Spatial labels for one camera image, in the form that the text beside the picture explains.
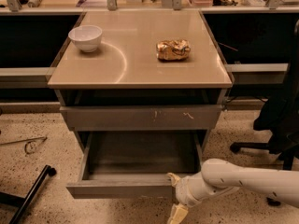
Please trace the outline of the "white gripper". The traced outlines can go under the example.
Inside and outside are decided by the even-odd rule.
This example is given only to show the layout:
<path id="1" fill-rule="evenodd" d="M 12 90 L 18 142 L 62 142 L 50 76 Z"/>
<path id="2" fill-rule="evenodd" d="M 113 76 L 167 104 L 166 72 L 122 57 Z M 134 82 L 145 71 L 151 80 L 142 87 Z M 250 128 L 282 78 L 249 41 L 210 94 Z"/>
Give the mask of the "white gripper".
<path id="1" fill-rule="evenodd" d="M 209 185 L 200 173 L 183 178 L 174 173 L 168 173 L 167 176 L 170 178 L 171 185 L 175 187 L 176 198 L 179 202 L 172 206 L 167 224 L 180 224 L 188 215 L 187 207 L 194 207 L 219 193 L 219 190 Z"/>

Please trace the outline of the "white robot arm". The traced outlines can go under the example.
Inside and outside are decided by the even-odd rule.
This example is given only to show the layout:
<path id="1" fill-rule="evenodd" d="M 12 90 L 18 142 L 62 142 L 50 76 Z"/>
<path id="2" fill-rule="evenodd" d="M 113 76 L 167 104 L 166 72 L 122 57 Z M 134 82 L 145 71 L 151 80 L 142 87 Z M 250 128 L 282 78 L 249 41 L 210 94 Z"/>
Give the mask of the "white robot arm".
<path id="1" fill-rule="evenodd" d="M 178 200 L 178 204 L 172 206 L 167 224 L 180 224 L 189 209 L 203 200 L 230 194 L 239 188 L 299 207 L 298 171 L 241 167 L 221 159 L 209 159 L 194 175 L 167 175 Z"/>

